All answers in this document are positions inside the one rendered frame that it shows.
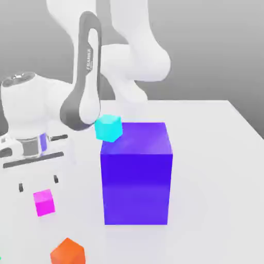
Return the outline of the small orange cube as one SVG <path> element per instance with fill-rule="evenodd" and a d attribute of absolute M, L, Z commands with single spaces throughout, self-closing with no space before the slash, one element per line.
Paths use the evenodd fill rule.
<path fill-rule="evenodd" d="M 70 238 L 65 238 L 51 253 L 52 264 L 86 264 L 85 249 Z"/>

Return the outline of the small cyan cube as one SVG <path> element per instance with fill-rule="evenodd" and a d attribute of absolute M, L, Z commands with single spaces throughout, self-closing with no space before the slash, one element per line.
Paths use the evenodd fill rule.
<path fill-rule="evenodd" d="M 104 114 L 95 122 L 96 139 L 115 142 L 123 135 L 121 117 L 118 115 Z"/>

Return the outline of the large purple box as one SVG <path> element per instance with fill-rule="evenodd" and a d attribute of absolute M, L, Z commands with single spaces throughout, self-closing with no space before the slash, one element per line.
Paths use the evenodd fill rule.
<path fill-rule="evenodd" d="M 164 122 L 124 122 L 101 148 L 106 225 L 166 225 L 173 151 Z"/>

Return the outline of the small magenta cube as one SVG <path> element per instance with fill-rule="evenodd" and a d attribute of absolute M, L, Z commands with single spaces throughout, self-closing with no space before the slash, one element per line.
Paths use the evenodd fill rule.
<path fill-rule="evenodd" d="M 55 204 L 50 189 L 35 192 L 33 196 L 38 217 L 55 212 Z"/>

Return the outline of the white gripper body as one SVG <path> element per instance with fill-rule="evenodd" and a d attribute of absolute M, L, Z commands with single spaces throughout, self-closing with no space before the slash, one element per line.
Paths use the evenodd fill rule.
<path fill-rule="evenodd" d="M 60 173 L 59 182 L 70 166 L 70 157 L 66 152 L 54 152 L 32 159 L 5 161 L 2 165 L 2 183 L 17 183 L 20 179 L 25 182 L 41 183 L 54 182 L 53 171 Z"/>

